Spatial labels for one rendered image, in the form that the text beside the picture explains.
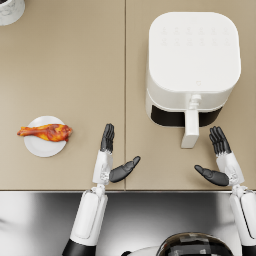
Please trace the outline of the roasted chicken drumstick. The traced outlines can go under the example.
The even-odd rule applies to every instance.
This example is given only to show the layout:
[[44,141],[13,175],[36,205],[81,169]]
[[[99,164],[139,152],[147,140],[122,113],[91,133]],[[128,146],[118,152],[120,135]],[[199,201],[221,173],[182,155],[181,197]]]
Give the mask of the roasted chicken drumstick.
[[72,129],[63,124],[47,124],[38,127],[22,127],[18,132],[18,136],[36,136],[40,139],[60,142],[67,141],[72,133]]

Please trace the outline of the white air fryer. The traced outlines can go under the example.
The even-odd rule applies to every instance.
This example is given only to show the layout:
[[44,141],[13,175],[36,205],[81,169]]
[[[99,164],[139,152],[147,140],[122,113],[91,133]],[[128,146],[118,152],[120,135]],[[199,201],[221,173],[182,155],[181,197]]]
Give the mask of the white air fryer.
[[238,31],[214,12],[168,12],[151,24],[146,111],[155,123],[183,127],[196,109],[199,125],[216,120],[241,74]]

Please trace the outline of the small white round plate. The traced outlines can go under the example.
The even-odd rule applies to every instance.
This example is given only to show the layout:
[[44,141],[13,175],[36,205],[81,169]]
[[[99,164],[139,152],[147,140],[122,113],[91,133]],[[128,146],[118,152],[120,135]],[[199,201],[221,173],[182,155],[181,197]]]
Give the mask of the small white round plate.
[[[62,121],[54,116],[40,116],[31,121],[28,127],[39,127],[47,124],[62,124]],[[35,156],[51,157],[58,154],[66,145],[65,141],[46,141],[36,136],[24,138],[26,148]]]

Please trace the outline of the dark round robot body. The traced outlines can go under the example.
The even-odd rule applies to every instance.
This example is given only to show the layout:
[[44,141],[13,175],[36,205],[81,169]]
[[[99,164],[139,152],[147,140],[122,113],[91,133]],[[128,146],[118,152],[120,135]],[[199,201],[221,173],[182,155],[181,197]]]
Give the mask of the dark round robot body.
[[125,251],[121,256],[233,256],[233,253],[218,238],[204,233],[185,232],[166,238],[159,247]]

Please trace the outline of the white marbled pot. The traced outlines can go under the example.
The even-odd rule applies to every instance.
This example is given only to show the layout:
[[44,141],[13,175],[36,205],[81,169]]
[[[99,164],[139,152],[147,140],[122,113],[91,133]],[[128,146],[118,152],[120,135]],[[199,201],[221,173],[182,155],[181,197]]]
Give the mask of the white marbled pot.
[[0,26],[13,24],[25,11],[24,0],[0,0]]

